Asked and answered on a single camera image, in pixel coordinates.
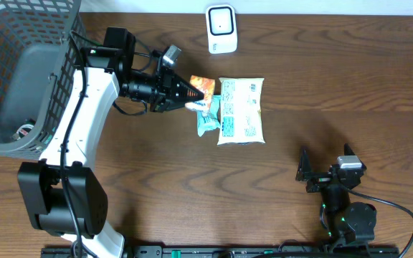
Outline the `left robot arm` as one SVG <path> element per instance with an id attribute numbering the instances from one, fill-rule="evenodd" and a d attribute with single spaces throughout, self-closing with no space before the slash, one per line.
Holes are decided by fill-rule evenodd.
<path id="1" fill-rule="evenodd" d="M 125 238 L 107 220 L 108 197 L 93 170 L 107 115 L 119 97 L 162 113 L 203 98 L 174 72 L 181 53 L 171 45 L 148 54 L 152 73 L 135 69 L 136 38 L 110 27 L 102 44 L 77 48 L 73 89 L 56 132 L 17 179 L 33 228 L 70 241 L 68 257 L 124 257 Z"/>

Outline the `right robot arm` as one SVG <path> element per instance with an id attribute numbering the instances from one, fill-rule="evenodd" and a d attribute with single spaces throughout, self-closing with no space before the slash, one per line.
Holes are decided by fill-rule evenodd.
<path id="1" fill-rule="evenodd" d="M 326 172 L 315 172 L 305 149 L 295 180 L 306 183 L 308 193 L 319 193 L 322 198 L 320 221 L 330 239 L 323 248 L 326 252 L 346 247 L 366 246 L 374 240 L 376 209 L 364 202 L 351 202 L 349 191 L 361 183 L 366 171 L 364 163 L 345 144 L 344 154 Z"/>

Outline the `white snack bag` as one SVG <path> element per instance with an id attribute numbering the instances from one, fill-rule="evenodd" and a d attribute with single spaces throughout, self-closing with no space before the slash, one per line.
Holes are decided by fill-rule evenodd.
<path id="1" fill-rule="evenodd" d="M 220 77 L 220 133 L 217 145 L 262 143 L 261 94 L 264 78 Z"/>

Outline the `orange small box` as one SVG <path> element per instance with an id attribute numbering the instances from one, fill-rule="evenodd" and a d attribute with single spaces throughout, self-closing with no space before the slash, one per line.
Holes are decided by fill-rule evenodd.
<path id="1" fill-rule="evenodd" d="M 209 111 L 214 95 L 215 80 L 192 75 L 190 84 L 201 91 L 204 94 L 204 98 L 195 102 L 188 102 L 185 104 L 185 108 L 203 113 Z"/>

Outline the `teal small packet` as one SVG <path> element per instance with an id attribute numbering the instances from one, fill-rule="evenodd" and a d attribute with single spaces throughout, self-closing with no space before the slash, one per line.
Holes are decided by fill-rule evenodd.
<path id="1" fill-rule="evenodd" d="M 202 137 L 207 131 L 216 130 L 220 128 L 218 112 L 220 108 L 221 97 L 214 95 L 212 98 L 210 109 L 207 112 L 197 111 L 197 134 Z"/>

